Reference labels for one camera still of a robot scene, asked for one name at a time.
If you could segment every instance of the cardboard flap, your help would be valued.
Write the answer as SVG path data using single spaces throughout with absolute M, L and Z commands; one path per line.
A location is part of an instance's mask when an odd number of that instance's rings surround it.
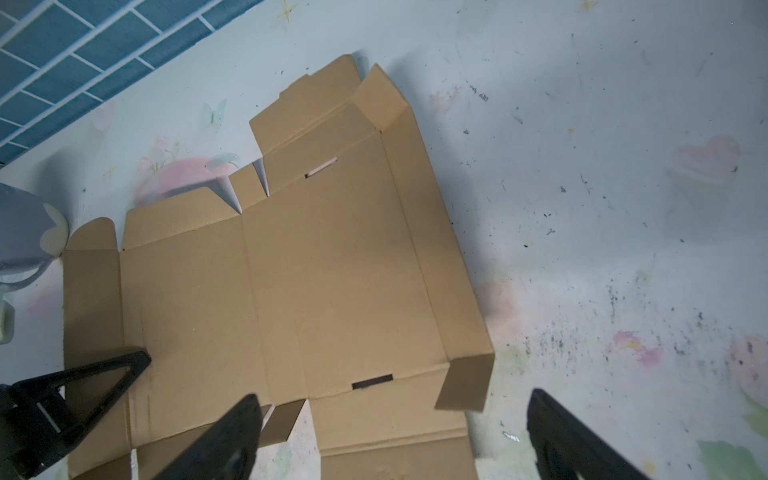
M 353 95 L 358 108 L 380 131 L 384 131 L 406 109 L 408 102 L 379 67 L 373 68 Z
M 243 210 L 266 199 L 256 165 L 249 164 L 230 175 L 230 183 Z
M 128 211 L 123 250 L 195 230 L 237 212 L 210 188 L 201 187 Z
M 243 228 L 269 372 L 294 358 L 315 399 L 447 363 L 378 134 L 248 209 Z M 293 370 L 270 388 L 286 380 L 300 392 Z
M 121 282 L 126 337 L 152 356 L 129 392 L 134 446 L 215 422 L 250 392 L 272 402 L 240 217 L 121 252 Z
M 493 353 L 461 250 L 410 108 L 384 130 L 392 177 L 449 359 Z
M 477 480 L 469 437 L 414 443 L 323 457 L 320 478 Z
M 117 250 L 114 222 L 106 217 L 91 220 L 74 231 L 66 250 Z
M 314 128 L 264 156 L 270 194 L 286 184 L 330 164 L 361 140 L 374 133 L 373 124 L 354 104 L 334 111 Z
M 71 456 L 68 458 L 69 478 L 75 475 L 72 472 Z M 74 477 L 74 480 L 131 480 L 131 455 L 122 456 L 108 464 L 89 470 Z
M 352 55 L 338 57 L 294 82 L 249 122 L 262 155 L 266 157 L 349 100 L 359 84 Z
M 189 448 L 210 425 L 203 425 L 179 435 L 142 445 L 136 449 L 139 480 L 151 480 L 163 471 L 176 457 Z
M 132 347 L 123 334 L 116 246 L 112 221 L 98 218 L 74 233 L 62 256 L 67 369 L 121 355 Z M 68 384 L 67 404 L 84 418 L 122 375 L 113 371 Z M 123 396 L 69 455 L 70 474 L 79 475 L 129 454 L 129 425 L 128 399 Z
M 463 413 L 435 410 L 445 370 L 311 399 L 321 456 L 467 435 Z
M 435 408 L 482 412 L 494 359 L 493 353 L 487 353 L 451 360 Z
M 276 406 L 261 431 L 259 447 L 285 442 L 290 436 L 303 406 L 304 400 Z

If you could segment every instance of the gray plastic object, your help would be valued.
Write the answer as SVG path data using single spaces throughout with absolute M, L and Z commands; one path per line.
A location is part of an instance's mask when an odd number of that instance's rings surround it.
M 67 244 L 69 225 L 40 197 L 0 184 L 0 276 L 35 272 L 17 282 L 0 282 L 0 293 L 37 280 Z

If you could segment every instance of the cardboard tab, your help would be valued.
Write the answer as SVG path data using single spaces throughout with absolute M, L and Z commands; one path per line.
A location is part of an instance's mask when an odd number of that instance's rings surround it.
M 264 157 L 309 130 L 349 100 L 360 76 L 352 55 L 343 55 L 311 77 L 302 77 L 280 99 L 252 118 L 250 128 Z
M 482 412 L 494 359 L 493 353 L 487 353 L 451 360 L 435 408 Z
M 478 477 L 467 436 L 326 456 L 320 460 L 320 471 L 323 480 L 477 480 Z
M 114 234 L 114 222 L 106 217 L 91 220 L 74 231 L 66 250 L 116 250 L 118 239 Z
M 243 210 L 266 199 L 255 164 L 246 165 L 231 174 L 230 183 Z
M 445 370 L 310 402 L 322 456 L 464 436 L 461 412 L 435 410 Z
M 201 187 L 128 211 L 123 250 L 205 227 L 237 212 L 210 188 Z
M 371 72 L 353 95 L 353 101 L 369 120 L 384 131 L 406 109 L 408 102 L 379 65 Z
M 375 131 L 354 104 L 334 111 L 312 130 L 264 157 L 270 194 L 337 158 Z

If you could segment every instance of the white grout line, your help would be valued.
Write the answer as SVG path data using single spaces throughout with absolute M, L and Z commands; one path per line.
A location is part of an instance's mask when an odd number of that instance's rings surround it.
M 24 58 L 18 57 L 16 55 L 12 54 L 10 51 L 5 50 L 4 48 L 0 48 L 0 51 L 3 52 L 4 54 L 6 54 L 7 56 L 13 58 L 14 60 L 20 61 L 21 63 L 23 63 L 24 65 L 27 65 L 28 67 L 32 67 L 35 70 L 40 70 L 40 67 L 38 67 L 37 65 L 35 65 L 33 63 L 29 63 Z
M 126 10 L 126 11 L 127 11 L 127 10 L 129 9 L 129 8 L 128 8 L 129 6 L 130 6 L 130 8 L 133 8 L 133 6 L 134 6 L 135 4 L 137 4 L 138 2 L 143 2 L 143 1 L 144 1 L 144 0 L 133 0 L 132 2 L 130 2 L 130 3 L 128 3 L 128 4 L 126 4 L 126 5 L 125 5 L 123 8 L 121 8 L 120 10 L 118 10 L 118 11 L 115 13 L 115 15 L 117 15 L 117 14 L 118 14 L 118 13 L 120 13 L 120 12 L 122 12 L 123 10 Z M 56 104 L 55 104 L 53 107 L 51 107 L 51 108 L 49 108 L 48 110 L 46 110 L 46 111 L 42 112 L 42 113 L 41 113 L 41 114 L 39 114 L 37 117 L 35 117 L 35 118 L 32 118 L 30 121 L 28 121 L 28 122 L 27 122 L 27 124 L 26 124 L 24 127 L 21 127 L 21 128 L 19 128 L 17 131 L 14 131 L 14 132 L 12 132 L 12 133 L 11 133 L 10 135 L 8 135 L 7 137 L 0 139 L 0 147 L 2 147 L 2 145 L 3 145 L 3 144 L 6 144 L 6 143 L 8 143 L 8 140 L 9 140 L 11 137 L 15 137 L 16 135 L 20 135 L 20 134 L 23 134 L 24 132 L 26 132 L 27 130 L 29 130 L 29 129 L 30 129 L 32 126 L 33 126 L 33 125 L 35 125 L 37 122 L 39 122 L 39 121 L 40 121 L 40 120 L 42 120 L 43 118 L 47 117 L 48 115 L 50 115 L 50 114 L 51 114 L 51 113 L 53 113 L 54 111 L 58 110 L 58 109 L 59 109 L 59 108 L 61 108 L 62 106 L 66 105 L 66 104 L 67 104 L 67 103 L 68 103 L 68 102 L 69 102 L 71 99 L 73 99 L 73 98 L 77 97 L 78 95 L 82 94 L 83 92 L 85 92 L 86 90 L 88 90 L 90 87 L 93 87 L 93 86 L 94 86 L 94 85 L 96 85 L 98 82 L 100 82 L 100 81 L 104 80 L 104 79 L 105 79 L 106 77 L 108 77 L 109 75 L 111 75 L 111 74 L 115 73 L 115 72 L 116 72 L 116 70 L 118 70 L 119 68 L 122 68 L 122 67 L 123 67 L 124 65 L 126 65 L 126 64 L 127 64 L 129 61 L 131 61 L 131 60 L 133 60 L 133 59 L 137 58 L 139 55 L 143 54 L 144 52 L 146 52 L 146 51 L 147 51 L 147 50 L 149 50 L 150 48 L 154 47 L 155 45 L 157 45 L 157 44 L 158 44 L 158 43 L 160 43 L 161 41 L 165 40 L 166 38 L 170 37 L 171 35 L 173 35 L 173 34 L 174 34 L 174 33 L 176 33 L 177 31 L 181 30 L 183 27 L 187 26 L 187 24 L 188 24 L 188 23 L 189 23 L 189 22 L 190 22 L 192 19 L 196 18 L 196 17 L 199 15 L 199 12 L 206 12 L 208 9 L 210 9 L 210 8 L 213 8 L 215 5 L 217 5 L 217 4 L 218 4 L 218 3 L 220 3 L 220 2 L 222 2 L 222 0 L 210 0 L 210 1 L 208 1 L 208 2 L 207 2 L 205 5 L 203 5 L 202 7 L 200 7 L 200 8 L 199 8 L 199 9 L 198 9 L 196 12 L 194 12 L 194 13 L 190 13 L 190 14 L 189 14 L 189 15 L 187 15 L 186 17 L 182 18 L 182 19 L 181 19 L 179 22 L 177 22 L 177 24 L 176 24 L 176 25 L 174 25 L 173 27 L 169 28 L 169 29 L 168 29 L 168 30 L 167 30 L 165 33 L 163 33 L 162 35 L 158 35 L 157 37 L 155 37 L 155 38 L 153 38 L 152 40 L 148 41 L 148 42 L 147 42 L 147 43 L 145 43 L 144 45 L 140 46 L 139 48 L 137 48 L 136 50 L 134 50 L 133 52 L 131 52 L 131 53 L 130 53 L 130 54 L 127 56 L 127 57 L 124 57 L 124 58 L 123 58 L 122 60 L 120 60 L 118 63 L 116 63 L 116 64 L 112 65 L 112 66 L 111 66 L 110 68 L 108 68 L 107 70 L 104 70 L 104 73 L 102 73 L 102 74 L 100 74 L 100 75 L 97 75 L 96 77 L 93 77 L 91 80 L 87 81 L 87 82 L 86 82 L 86 83 L 85 83 L 83 86 L 81 86 L 81 87 L 80 87 L 80 88 L 78 88 L 77 90 L 73 91 L 72 93 L 70 93 L 70 94 L 69 94 L 69 95 L 67 95 L 66 97 L 62 98 L 61 100 L 59 100 L 59 101 L 58 101 L 58 102 L 57 102 L 57 103 L 56 103 Z M 62 52 L 62 54 L 63 54 L 63 53 L 67 53 L 67 55 L 69 55 L 69 53 L 71 53 L 71 52 L 65 51 L 65 52 Z M 33 78 L 33 80 L 36 80 L 36 79 L 37 79 L 37 78 L 38 78 L 40 75 L 37 75 L 37 77 L 35 77 L 35 75 L 36 75 L 37 73 L 39 73 L 39 72 L 40 72 L 40 71 L 37 71 L 37 72 L 35 72 L 35 74 L 33 74 L 32 76 L 30 76 L 29 78 Z M 24 85 L 25 85 L 25 86 L 26 86 L 27 84 L 31 83 L 31 81 L 29 80 L 29 78 L 27 78 L 27 80 L 25 81 L 25 83 L 24 83 Z M 18 89 L 17 89 L 17 88 L 14 88 L 13 90 L 11 90 L 11 92 L 15 93 L 15 92 L 18 92 L 18 91 L 20 91 L 20 90 L 21 90 L 21 88 L 18 88 Z M 7 100 L 7 98 L 5 98 L 5 97 L 7 97 L 7 96 L 8 96 L 8 94 L 6 94 L 6 95 L 5 95 L 3 98 L 0 98 L 0 105 L 2 105 L 2 103 L 3 103 L 3 102 L 5 102 L 5 101 Z
M 117 10 L 115 13 L 110 16 L 107 20 L 99 24 L 98 27 L 94 28 L 87 34 L 80 37 L 80 40 L 77 40 L 72 45 L 69 45 L 69 48 L 64 50 L 62 53 L 56 55 L 53 57 L 47 64 L 43 65 L 39 70 L 37 70 L 35 73 L 28 76 L 24 81 L 22 81 L 20 84 L 13 87 L 8 93 L 0 97 L 0 105 L 4 104 L 10 97 L 17 94 L 21 89 L 26 87 L 27 85 L 31 84 L 33 81 L 40 78 L 46 71 L 53 68 L 58 62 L 64 60 L 67 56 L 74 53 L 78 48 L 85 45 L 86 43 L 90 42 L 96 35 L 102 33 L 104 30 L 106 30 L 108 27 L 110 27 L 114 21 L 117 18 L 120 18 L 124 14 L 128 13 L 134 6 L 142 3 L 144 0 L 131 0 L 126 5 L 123 5 L 120 10 Z
M 160 30 L 160 29 L 157 27 L 157 25 L 155 25 L 154 23 L 152 23 L 152 22 L 150 22 L 149 20 L 147 20 L 147 17 L 145 17 L 145 16 L 143 16 L 141 13 L 139 13 L 139 12 L 138 12 L 138 10 L 137 10 L 136 8 L 132 8 L 132 9 L 131 9 L 131 13 L 132 13 L 132 14 L 134 14 L 134 15 L 136 15 L 136 16 L 137 16 L 137 17 L 138 17 L 138 18 L 139 18 L 139 19 L 140 19 L 142 22 L 144 22 L 144 23 L 146 23 L 147 25 L 149 25 L 149 27 L 150 27 L 152 30 L 155 30 L 155 31 L 156 31 L 156 33 L 158 33 L 159 35 L 162 35 L 162 34 L 163 34 L 163 31 L 162 31 L 162 30 Z
M 142 57 L 139 57 L 139 56 L 137 55 L 137 56 L 136 56 L 136 59 L 137 59 L 137 60 L 138 60 L 140 63 L 144 64 L 144 66 L 145 66 L 145 67 L 148 67 L 150 70 L 154 70 L 154 67 L 152 66 L 152 64 L 150 64 L 150 62 L 148 62 L 148 61 L 144 60 Z
M 208 20 L 206 20 L 205 18 L 203 18 L 203 14 L 202 14 L 202 13 L 201 13 L 201 14 L 199 14 L 199 15 L 197 16 L 197 19 L 198 19 L 198 20 L 200 20 L 201 22 L 203 22 L 203 25 L 205 25 L 206 27 L 208 27 L 208 30 L 211 30 L 211 31 L 216 31 L 216 29 L 214 28 L 214 26 L 213 26 L 213 25 L 211 25 L 210 23 L 208 23 Z
M 28 95 L 28 96 L 30 96 L 30 97 L 32 97 L 32 98 L 34 98 L 35 100 L 39 100 L 39 101 L 41 101 L 41 102 L 43 102 L 43 103 L 46 103 L 46 104 L 49 104 L 49 105 L 53 105 L 53 104 L 54 104 L 52 101 L 50 101 L 50 100 L 45 100 L 43 97 L 38 97 L 37 95 L 35 95 L 35 94 L 31 94 L 31 93 L 29 93 L 29 92 L 28 92 L 28 91 L 26 91 L 26 90 L 22 90 L 22 91 L 20 91 L 19 93 L 22 93 L 22 94 L 26 94 L 26 95 Z
M 84 91 L 84 92 L 83 92 L 83 95 L 87 95 L 88 97 L 91 97 L 91 98 L 93 98 L 94 100 L 98 100 L 98 101 L 100 101 L 101 103 L 104 103 L 104 101 L 103 101 L 103 100 L 101 100 L 101 99 L 100 99 L 99 97 L 97 97 L 96 95 L 92 94 L 90 91 Z
M 7 118 L 3 118 L 3 117 L 0 117 L 0 120 L 4 121 L 5 123 L 8 123 L 8 124 L 11 124 L 11 125 L 15 125 L 16 127 L 23 127 L 23 126 L 24 126 L 24 125 L 22 125 L 22 124 L 17 124 L 17 123 L 16 123 L 16 122 L 14 122 L 14 121 L 10 121 L 10 120 L 9 120 L 9 119 L 7 119 Z
M 54 5 L 59 7 L 61 10 L 64 10 L 65 12 L 67 12 L 69 15 L 72 15 L 73 17 L 75 17 L 77 20 L 79 20 L 80 22 L 85 24 L 85 26 L 87 26 L 88 28 L 94 28 L 93 24 L 91 24 L 88 20 L 86 20 L 85 18 L 82 18 L 80 15 L 74 13 L 66 5 L 61 4 L 58 0 L 54 0 Z
M 16 20 L 16 19 L 15 19 L 15 18 L 13 18 L 12 16 L 8 15 L 7 13 L 5 13 L 5 12 L 4 12 L 4 11 L 2 11 L 2 10 L 0 10 L 0 15 L 1 15 L 1 16 L 3 16 L 3 17 L 6 17 L 6 18 L 7 18 L 8 20 L 10 20 L 11 22 L 14 22 L 14 23 L 18 23 L 18 20 Z
M 91 62 L 89 62 L 85 58 L 82 58 L 80 55 L 78 55 L 76 53 L 70 54 L 70 56 L 73 57 L 73 58 L 77 58 L 79 61 L 83 62 L 84 64 L 86 64 L 87 66 L 93 68 L 95 71 L 97 71 L 99 73 L 102 73 L 104 71 L 103 68 L 98 67 L 97 65 L 93 65 Z
M 42 12 L 45 12 L 48 10 L 48 7 L 53 5 L 53 2 L 54 0 L 44 0 L 43 2 L 40 2 L 40 5 L 34 7 L 27 15 L 24 15 L 23 18 L 16 22 L 16 25 L 13 25 L 10 30 L 0 37 L 0 47 L 11 41 L 11 38 L 14 38 L 21 30 L 24 30 L 27 25 L 34 22 Z

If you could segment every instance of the cutout hole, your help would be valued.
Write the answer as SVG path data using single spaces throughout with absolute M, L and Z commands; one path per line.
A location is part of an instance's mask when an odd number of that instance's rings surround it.
M 336 162 L 337 160 L 339 160 L 339 158 L 338 158 L 338 157 L 334 157 L 334 158 L 331 158 L 331 159 L 330 159 L 330 160 L 328 160 L 326 163 L 324 163 L 324 164 L 320 165 L 318 168 L 315 168 L 315 169 L 313 169 L 313 170 L 310 170 L 310 172 L 309 172 L 308 174 L 304 175 L 304 178 L 309 178 L 309 177 L 312 177 L 314 174 L 316 174 L 317 172 L 321 171 L 322 169 L 324 169 L 324 168 L 327 168 L 327 167 L 330 167 L 330 166 L 331 166 L 331 164 L 333 164 L 333 163 L 334 163 L 334 162 Z
M 372 385 L 378 385 L 384 382 L 391 382 L 393 380 L 392 373 L 389 375 L 377 376 L 374 379 L 363 380 L 362 382 L 354 382 L 352 384 L 352 390 L 364 389 Z

